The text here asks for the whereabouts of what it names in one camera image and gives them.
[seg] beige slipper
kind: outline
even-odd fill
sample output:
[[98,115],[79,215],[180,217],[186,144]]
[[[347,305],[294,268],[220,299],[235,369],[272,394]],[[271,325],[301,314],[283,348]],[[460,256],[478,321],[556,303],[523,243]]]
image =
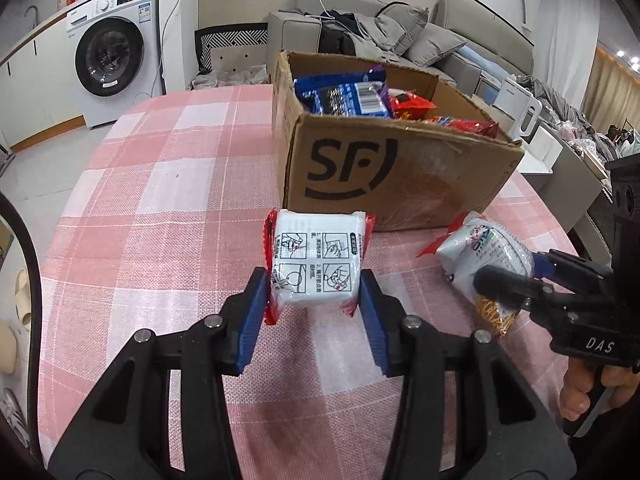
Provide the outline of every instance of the beige slipper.
[[0,372],[12,374],[15,370],[15,357],[18,344],[9,328],[9,322],[0,319]]
[[20,269],[15,277],[15,308],[22,325],[31,331],[31,289],[29,275],[24,269]]

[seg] white cabinet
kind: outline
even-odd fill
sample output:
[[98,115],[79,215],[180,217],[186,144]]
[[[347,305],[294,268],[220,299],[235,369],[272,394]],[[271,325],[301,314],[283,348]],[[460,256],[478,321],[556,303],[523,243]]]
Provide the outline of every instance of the white cabinet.
[[72,50],[61,20],[0,66],[0,129],[10,146],[82,115]]
[[74,99],[77,84],[75,56],[65,20],[36,36],[36,66],[46,113],[54,124],[82,115]]

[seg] beige curtain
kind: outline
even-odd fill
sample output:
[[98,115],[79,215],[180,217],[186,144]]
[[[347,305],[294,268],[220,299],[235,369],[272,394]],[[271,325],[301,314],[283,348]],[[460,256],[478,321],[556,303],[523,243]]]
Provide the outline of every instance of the beige curtain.
[[621,128],[627,119],[640,126],[640,82],[614,56],[596,49],[582,111],[597,132]]

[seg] washing machine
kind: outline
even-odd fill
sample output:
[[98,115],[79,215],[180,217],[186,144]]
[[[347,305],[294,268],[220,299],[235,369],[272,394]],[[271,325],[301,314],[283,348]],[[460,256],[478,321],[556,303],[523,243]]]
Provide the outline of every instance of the washing machine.
[[163,94],[158,0],[91,0],[66,15],[76,102],[88,127]]

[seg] faucet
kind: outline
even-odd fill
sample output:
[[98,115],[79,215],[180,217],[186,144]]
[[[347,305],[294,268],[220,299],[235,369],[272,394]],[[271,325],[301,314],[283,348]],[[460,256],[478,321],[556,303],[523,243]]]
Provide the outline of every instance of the faucet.
[[33,27],[31,27],[31,30],[33,30],[38,26],[38,24],[40,23],[40,20],[38,19],[38,7],[36,7],[35,5],[30,5],[29,7],[27,7],[27,10],[24,12],[24,17],[25,18],[27,17],[27,14],[29,13],[30,9],[33,9],[36,11],[35,20],[33,21]]

